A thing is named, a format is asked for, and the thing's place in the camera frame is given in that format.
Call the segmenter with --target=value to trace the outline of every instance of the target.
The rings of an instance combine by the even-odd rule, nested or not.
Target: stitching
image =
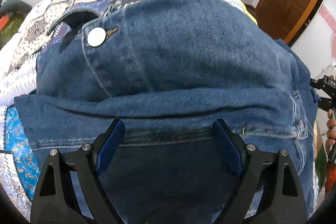
[[[126,38],[125,42],[127,43],[128,52],[131,55],[131,58],[132,58],[133,62],[137,65],[136,70],[141,74],[142,81],[148,87],[148,90],[150,92],[152,92],[152,91],[154,91],[154,88],[152,87],[152,85],[150,85],[150,82],[148,81],[148,79],[146,79],[146,73],[144,73],[144,71],[143,71],[143,66],[139,62],[139,59],[137,58],[137,54],[134,52],[134,47],[132,45],[131,40],[129,40],[129,35],[128,35],[128,32],[127,32],[127,28],[125,28],[125,26],[126,26],[126,22],[124,20],[125,19],[125,12],[126,12],[125,9],[123,9],[121,11],[122,21],[121,21],[121,26],[120,27],[123,29],[123,33],[125,34],[124,37]]]
[[[115,8],[117,8],[118,10],[120,10],[120,8],[126,8],[128,5],[133,5],[133,4],[139,3],[140,1],[142,1],[142,0],[135,0],[135,1],[127,2],[125,4],[121,4],[121,5],[115,6]]]
[[[0,130],[1,130],[0,134],[2,135],[2,141],[3,141],[3,143],[0,144],[0,149],[3,148],[3,150],[5,150],[5,147],[6,147],[6,143],[5,143],[6,113],[7,113],[8,107],[7,106],[1,106],[0,108],[2,108],[1,111],[0,111],[0,116],[3,117],[3,128],[0,128]]]
[[[243,127],[231,128],[233,133],[242,135]],[[272,127],[258,127],[258,126],[244,126],[244,136],[259,136],[259,137],[273,137],[277,139],[292,139],[297,136],[296,129],[294,126],[288,128],[272,128]]]
[[[196,139],[182,140],[182,141],[171,141],[171,142],[158,142],[158,143],[131,143],[131,144],[120,144],[118,147],[143,147],[143,146],[161,146],[161,145],[169,145],[169,144],[180,144],[180,143],[189,143],[189,142],[197,142],[203,140],[210,140],[212,137],[200,137]],[[92,138],[84,138],[81,139],[81,144],[74,145],[49,145],[45,147],[32,148],[32,151],[42,150],[42,149],[53,149],[53,148],[79,148],[83,145],[83,143],[90,143],[95,140],[95,137]]]
[[[309,216],[313,214],[314,208],[317,206],[317,197],[319,195],[319,178],[316,174],[316,167],[315,167],[315,161],[313,161],[313,190],[314,190],[314,198],[313,198],[313,210],[309,213]]]
[[[305,127],[304,127],[304,131],[302,132],[302,136],[303,137],[308,137],[309,130],[311,130],[311,132],[313,132],[313,128],[312,128],[312,126],[310,125],[310,123],[309,123],[309,121],[307,119],[306,110],[303,107],[303,102],[302,102],[302,98],[301,98],[300,92],[298,90],[295,90],[295,93],[296,93],[296,99],[299,101],[300,106],[301,106],[301,108],[303,110],[303,117],[300,117],[300,120],[301,121],[305,120],[305,124],[304,124]]]
[[[295,146],[297,148],[297,150],[300,152],[300,156],[301,156],[301,167],[299,169],[299,171],[297,172],[298,175],[300,175],[300,173],[302,172],[302,170],[304,169],[305,165],[306,165],[306,159],[305,159],[305,155],[303,153],[303,149],[301,147],[300,144],[300,140],[295,140]]]
[[[241,131],[242,128],[231,128],[232,132],[234,133],[238,133],[239,135],[241,135]],[[250,132],[246,133],[245,132],[245,137],[249,137],[249,136],[260,136],[260,137],[269,137],[269,138],[274,138],[274,139],[292,139],[295,137],[295,129],[292,130],[292,132],[288,131],[289,135],[285,135],[285,134],[279,134],[278,131],[276,131],[276,129],[274,128],[267,128],[266,131],[260,133],[260,130],[265,130],[264,128],[250,128]],[[191,135],[198,135],[195,138],[189,138],[188,140],[192,141],[192,140],[201,140],[201,139],[211,139],[212,138],[212,133],[209,131],[209,129],[204,129],[202,131],[198,131],[198,132],[193,132],[188,134],[186,137],[190,137]],[[127,143],[123,143],[121,144],[121,146],[143,146],[143,145],[149,145],[148,142],[136,142],[136,141],[132,141],[134,138],[137,140],[141,137],[142,135],[137,135],[137,136],[132,136],[132,134],[130,133],[130,135],[127,136]],[[50,147],[50,148],[54,148],[55,145],[58,145],[58,147],[60,148],[69,148],[69,147],[78,147],[80,145],[82,145],[84,142],[90,142],[93,141],[95,139],[95,137],[89,137],[89,138],[78,138],[78,139],[70,139],[70,140],[39,140],[39,142],[37,143],[30,143],[32,149],[37,150],[40,148],[44,148],[44,146],[46,148]],[[154,142],[151,144],[152,145],[160,145],[159,142]]]
[[[92,71],[94,77],[96,78],[99,86],[102,88],[102,90],[106,93],[106,95],[110,98],[112,98],[112,95],[107,91],[107,89],[104,87],[103,83],[100,81],[98,75],[96,74],[94,68],[91,66],[90,62],[89,62],[89,59],[87,58],[86,54],[85,54],[85,49],[84,49],[84,26],[83,26],[83,32],[81,33],[82,37],[81,37],[81,40],[82,40],[82,52],[83,52],[83,56],[85,58],[85,61],[88,65],[88,67],[90,68],[90,70]]]
[[[295,100],[292,95],[289,96],[292,101],[292,125],[295,127],[295,111],[296,111],[296,104]]]

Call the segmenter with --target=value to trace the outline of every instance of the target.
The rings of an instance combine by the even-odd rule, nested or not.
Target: denim fabric
[[[118,31],[91,47],[95,27]],[[212,139],[218,118],[260,150],[288,150],[312,212],[309,77],[225,2],[143,0],[49,47],[37,93],[15,104],[40,167],[50,149],[92,142],[123,120],[125,141],[100,181],[127,223],[212,223],[237,182]]]

